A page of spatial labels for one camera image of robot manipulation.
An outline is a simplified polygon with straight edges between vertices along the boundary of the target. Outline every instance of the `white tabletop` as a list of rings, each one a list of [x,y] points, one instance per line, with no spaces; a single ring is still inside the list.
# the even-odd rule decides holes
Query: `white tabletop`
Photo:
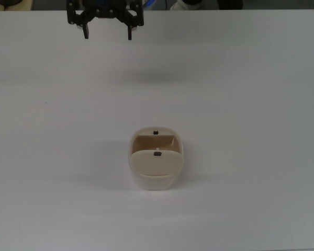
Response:
[[[172,189],[130,137],[174,129]],[[0,13],[0,250],[314,248],[314,10]]]

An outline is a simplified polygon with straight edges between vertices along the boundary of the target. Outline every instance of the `beige container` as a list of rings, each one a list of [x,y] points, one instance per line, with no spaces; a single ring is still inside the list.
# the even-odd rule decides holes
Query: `beige container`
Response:
[[[138,185],[147,190],[168,188],[184,165],[183,144],[173,130],[149,127],[134,134],[129,165]]]

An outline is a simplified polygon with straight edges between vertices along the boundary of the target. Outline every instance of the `white table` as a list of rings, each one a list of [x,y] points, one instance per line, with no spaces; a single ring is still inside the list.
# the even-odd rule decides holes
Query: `white table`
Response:
[[[0,250],[314,248],[314,11],[0,13]],[[185,167],[133,182],[132,134]]]

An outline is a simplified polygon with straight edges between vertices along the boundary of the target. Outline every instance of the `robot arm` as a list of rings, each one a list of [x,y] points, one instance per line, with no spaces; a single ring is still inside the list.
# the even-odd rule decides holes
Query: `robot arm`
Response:
[[[142,0],[130,0],[130,10],[127,9],[126,0],[82,0],[83,12],[79,15],[79,0],[66,0],[66,11],[68,13],[68,23],[76,24],[83,28],[85,39],[88,39],[87,23],[97,18],[117,18],[128,27],[128,40],[131,40],[131,31],[137,26],[144,25]]]

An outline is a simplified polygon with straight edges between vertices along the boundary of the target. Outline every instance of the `black robotic claw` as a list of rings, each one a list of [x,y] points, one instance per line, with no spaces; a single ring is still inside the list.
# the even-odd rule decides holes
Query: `black robotic claw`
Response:
[[[93,18],[117,18],[128,26],[128,40],[131,40],[131,30],[144,25],[142,0],[131,0],[129,7],[136,13],[131,14],[127,9],[126,0],[82,0],[83,12],[79,15],[79,0],[66,0],[68,23],[83,28],[84,36],[88,39],[87,23]]]

